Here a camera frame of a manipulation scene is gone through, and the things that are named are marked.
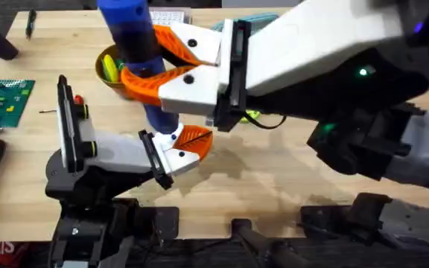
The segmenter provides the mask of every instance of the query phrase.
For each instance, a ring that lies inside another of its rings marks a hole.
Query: screw
[[[185,83],[187,83],[188,85],[192,84],[194,83],[194,77],[191,74],[187,74],[184,76],[183,81],[185,81]]]
[[[198,41],[197,40],[195,40],[195,39],[190,39],[190,40],[188,40],[188,46],[190,47],[190,48],[194,48],[194,47],[196,47],[198,45]]]

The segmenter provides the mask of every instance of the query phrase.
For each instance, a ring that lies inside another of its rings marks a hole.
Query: wooden tabletop
[[[205,9],[192,10],[192,16],[195,25],[209,27],[223,18],[264,11],[286,9]],[[7,35],[20,55],[0,60],[0,79],[36,81],[19,127],[0,135],[7,142],[0,165],[0,240],[49,240],[59,218],[59,203],[44,192],[46,162],[59,149],[56,115],[38,113],[55,108],[59,74],[84,96],[97,129],[136,136],[148,128],[142,106],[122,100],[95,74],[96,57],[112,44],[98,11],[38,12],[31,41],[25,38],[27,17],[18,13]],[[429,109],[429,93],[416,102]],[[260,117],[266,124],[279,120]],[[203,125],[204,118],[184,115],[182,122]],[[295,118],[274,131],[239,124],[231,133],[215,133],[209,156],[176,177],[171,190],[152,181],[122,196],[136,197],[142,205],[178,206],[181,238],[228,237],[236,217],[251,219],[267,236],[302,236],[295,227],[301,206],[349,204],[363,191],[429,207],[427,189],[331,170],[305,144],[314,126]]]

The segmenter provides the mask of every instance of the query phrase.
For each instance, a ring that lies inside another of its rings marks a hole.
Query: black cable
[[[269,126],[264,126],[263,124],[257,122],[254,118],[251,117],[251,115],[249,115],[247,112],[244,112],[244,117],[253,125],[262,128],[263,130],[275,130],[276,128],[280,127],[281,125],[283,125],[284,122],[286,122],[287,116],[284,115],[282,117],[281,123],[277,124],[276,126],[273,127],[269,127]]]

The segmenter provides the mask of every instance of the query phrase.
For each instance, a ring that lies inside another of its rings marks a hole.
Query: blue cylinder
[[[165,71],[147,0],[98,0],[98,6],[119,54],[132,73],[151,77]],[[178,114],[148,104],[144,108],[156,131],[170,134],[177,130]]]

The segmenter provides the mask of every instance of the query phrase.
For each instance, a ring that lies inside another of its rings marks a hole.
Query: orange plastic part
[[[194,66],[183,66],[154,77],[141,78],[134,74],[127,67],[122,69],[121,80],[125,85],[126,94],[142,103],[154,106],[161,106],[158,98],[158,89],[164,83],[193,69]]]
[[[183,45],[168,26],[154,25],[155,35],[158,43],[180,59],[194,66],[202,63]]]
[[[121,72],[121,81],[125,85],[125,94],[128,97],[145,104],[161,106],[162,103],[158,97],[159,87],[202,63],[178,40],[169,27],[160,25],[153,27],[159,44],[192,66],[182,66],[149,78],[138,77],[125,67]]]
[[[202,161],[208,155],[212,143],[213,132],[211,130],[199,126],[185,126],[173,148],[197,153]]]

